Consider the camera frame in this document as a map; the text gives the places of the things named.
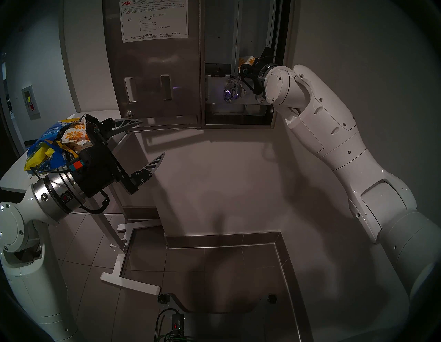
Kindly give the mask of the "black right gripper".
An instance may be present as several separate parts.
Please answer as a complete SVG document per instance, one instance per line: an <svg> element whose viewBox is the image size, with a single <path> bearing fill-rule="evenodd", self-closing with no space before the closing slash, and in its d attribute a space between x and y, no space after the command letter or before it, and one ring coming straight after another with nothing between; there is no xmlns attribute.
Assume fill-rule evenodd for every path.
<svg viewBox="0 0 441 342"><path fill-rule="evenodd" d="M240 66L240 79L255 95L261 95L265 89L265 78L268 72L279 66L279 58L273 55L271 47L265 47L261 56L252 64Z"/></svg>

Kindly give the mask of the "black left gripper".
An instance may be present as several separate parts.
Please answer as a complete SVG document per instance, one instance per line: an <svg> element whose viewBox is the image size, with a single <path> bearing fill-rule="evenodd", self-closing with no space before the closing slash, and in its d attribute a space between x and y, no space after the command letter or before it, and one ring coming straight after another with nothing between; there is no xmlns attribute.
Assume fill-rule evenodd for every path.
<svg viewBox="0 0 441 342"><path fill-rule="evenodd" d="M91 115L83 118L86 121L86 135L92 143L92 146L82 149L78 157L78 186L86 197L90 198L111 183L119 181L128 185L129 190L136 190L153 176L165 152L129 177L108 146L111 137L139 126L142 120L108 118L99 122Z"/></svg>

